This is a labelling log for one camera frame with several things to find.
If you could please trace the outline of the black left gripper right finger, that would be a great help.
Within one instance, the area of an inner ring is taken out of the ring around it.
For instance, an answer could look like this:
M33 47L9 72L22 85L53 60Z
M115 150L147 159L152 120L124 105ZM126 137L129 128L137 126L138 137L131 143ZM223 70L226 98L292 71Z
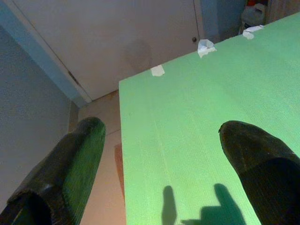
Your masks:
M279 138L237 120L219 129L222 150L263 225L300 223L300 158Z

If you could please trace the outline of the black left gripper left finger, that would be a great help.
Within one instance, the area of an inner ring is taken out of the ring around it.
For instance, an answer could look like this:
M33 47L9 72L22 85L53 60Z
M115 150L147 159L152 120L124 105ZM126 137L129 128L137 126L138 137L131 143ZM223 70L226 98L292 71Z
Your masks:
M2 225L78 225L105 142L105 124L85 118L24 178L0 214Z

